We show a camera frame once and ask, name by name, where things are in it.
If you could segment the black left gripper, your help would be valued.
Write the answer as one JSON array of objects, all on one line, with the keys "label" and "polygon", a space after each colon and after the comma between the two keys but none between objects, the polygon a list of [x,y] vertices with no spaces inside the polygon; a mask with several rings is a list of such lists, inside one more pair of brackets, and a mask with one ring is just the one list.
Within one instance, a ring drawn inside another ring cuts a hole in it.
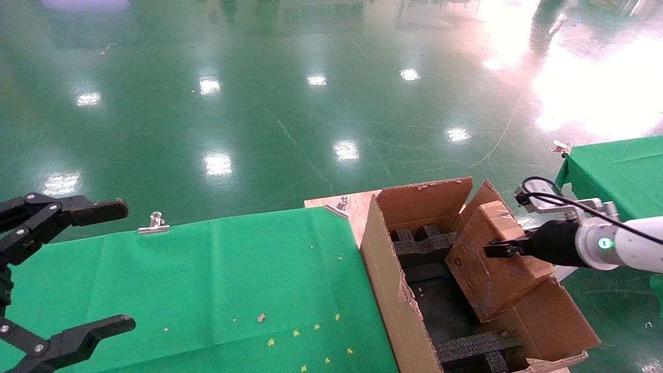
[{"label": "black left gripper", "polygon": [[[69,226],[90,226],[128,217],[129,208],[121,198],[93,203],[83,195],[54,198],[31,193],[1,205],[0,307],[11,304],[13,282],[8,265],[20,265]],[[127,315],[116,315],[66,329],[48,340],[1,318],[1,338],[24,352],[19,363],[7,372],[55,372],[87,361],[105,338],[135,329]]]}]

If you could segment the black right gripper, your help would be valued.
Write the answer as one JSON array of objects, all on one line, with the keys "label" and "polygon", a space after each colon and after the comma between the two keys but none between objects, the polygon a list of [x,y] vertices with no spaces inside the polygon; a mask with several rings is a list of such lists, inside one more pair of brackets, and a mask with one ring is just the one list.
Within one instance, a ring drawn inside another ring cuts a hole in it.
[{"label": "black right gripper", "polygon": [[489,258],[533,256],[553,265],[588,268],[576,248],[579,224],[575,220],[550,220],[529,231],[527,237],[494,240],[484,246]]}]

